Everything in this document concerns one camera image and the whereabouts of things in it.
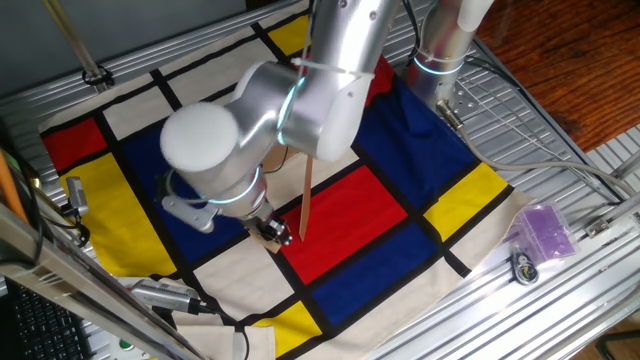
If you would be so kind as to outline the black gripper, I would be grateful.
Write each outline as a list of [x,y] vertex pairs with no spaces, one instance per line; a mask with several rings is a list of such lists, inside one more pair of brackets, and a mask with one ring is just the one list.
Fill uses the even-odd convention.
[[269,244],[287,246],[293,239],[287,222],[275,219],[273,207],[269,202],[261,203],[255,211],[250,213],[244,220],[244,226],[260,235]]

